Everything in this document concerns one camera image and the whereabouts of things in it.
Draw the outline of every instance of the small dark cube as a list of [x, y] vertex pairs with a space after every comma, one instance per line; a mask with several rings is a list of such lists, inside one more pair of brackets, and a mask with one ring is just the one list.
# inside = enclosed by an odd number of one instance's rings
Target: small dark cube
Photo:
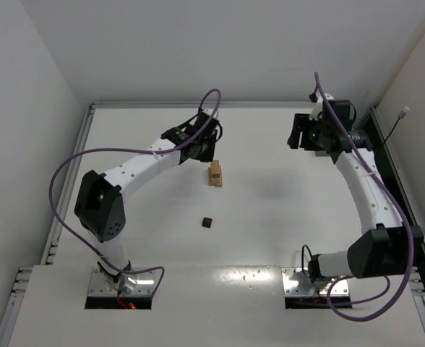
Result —
[[202, 226], [204, 227], [204, 228], [211, 228], [211, 223], [213, 222], [213, 219], [212, 218], [206, 218], [206, 217], [204, 217], [203, 218], [203, 223], [202, 223]]

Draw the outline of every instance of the white table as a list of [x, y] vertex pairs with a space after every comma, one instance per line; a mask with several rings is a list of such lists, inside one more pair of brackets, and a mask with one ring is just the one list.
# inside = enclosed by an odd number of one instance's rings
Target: white table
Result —
[[[151, 311], [84, 310], [95, 257], [64, 231], [53, 265], [33, 271], [10, 346], [425, 346], [409, 291], [368, 323], [328, 310], [285, 310], [280, 267], [300, 265], [302, 244], [334, 252], [360, 237], [351, 194], [331, 159], [286, 144], [293, 115], [307, 111], [221, 109], [224, 136], [215, 157], [223, 188], [209, 187], [207, 164], [191, 160], [155, 178], [125, 205], [124, 244], [133, 266], [166, 266]], [[194, 112], [98, 108], [85, 147], [145, 149]], [[66, 221], [83, 235], [72, 212], [82, 175], [129, 157], [82, 159]], [[211, 229], [201, 227], [203, 217], [213, 219]], [[392, 278], [392, 287], [399, 281]], [[377, 278], [349, 285], [351, 298], [360, 299], [385, 283]], [[350, 313], [373, 312], [389, 297]]]

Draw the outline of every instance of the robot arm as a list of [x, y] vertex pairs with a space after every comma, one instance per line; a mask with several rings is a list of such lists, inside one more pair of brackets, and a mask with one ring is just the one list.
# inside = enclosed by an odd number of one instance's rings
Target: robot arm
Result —
[[[203, 110], [183, 124], [164, 132], [149, 148], [153, 155], [136, 155], [115, 168], [98, 174], [87, 172], [81, 182], [74, 214], [86, 228], [95, 247], [114, 266], [131, 270], [121, 240], [121, 232], [126, 218], [124, 203], [144, 184], [164, 171], [182, 164], [187, 159], [210, 162], [214, 158], [215, 143], [218, 136], [217, 119], [208, 126], [190, 145], [173, 150], [192, 137], [210, 118]], [[169, 153], [156, 154], [159, 151]], [[98, 262], [107, 279], [118, 287], [121, 274], [104, 262]]]
[[[374, 153], [366, 133], [351, 130], [351, 103], [347, 100], [331, 100], [330, 104], [366, 162], [375, 169]], [[295, 115], [288, 144], [293, 149], [302, 147], [305, 150], [324, 150], [331, 156], [348, 184], [361, 220], [362, 236], [347, 250], [316, 254], [311, 258], [311, 281], [344, 275], [369, 278], [403, 274], [408, 242], [400, 216], [390, 199], [351, 152], [325, 105], [322, 115], [315, 119], [312, 113]], [[411, 228], [417, 248], [423, 241], [423, 234], [418, 226]]]

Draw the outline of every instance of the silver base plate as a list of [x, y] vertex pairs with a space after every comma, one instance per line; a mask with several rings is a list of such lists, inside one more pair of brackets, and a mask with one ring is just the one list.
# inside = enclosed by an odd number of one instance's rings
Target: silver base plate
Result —
[[[311, 298], [315, 296], [326, 296], [328, 288], [334, 281], [324, 281], [311, 283], [300, 267], [282, 267], [283, 292], [286, 298]], [[331, 292], [333, 297], [349, 298], [348, 281], [342, 280], [336, 283]]]
[[[155, 274], [142, 273], [139, 275], [124, 276], [125, 284], [121, 286], [121, 298], [150, 298], [155, 285]], [[105, 275], [99, 269], [93, 269], [90, 274], [87, 297], [90, 298], [113, 298], [118, 291], [108, 282]]]

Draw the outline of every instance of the white wall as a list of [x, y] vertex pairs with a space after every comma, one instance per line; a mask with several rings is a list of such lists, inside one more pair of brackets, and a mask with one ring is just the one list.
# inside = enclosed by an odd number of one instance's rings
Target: white wall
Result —
[[379, 105], [386, 132], [403, 106], [410, 111], [388, 142], [397, 153], [425, 222], [425, 34]]
[[21, 3], [0, 0], [0, 319], [17, 268], [40, 261], [48, 180], [83, 114]]
[[425, 0], [22, 0], [87, 101], [307, 100], [325, 89], [376, 103], [425, 23]]

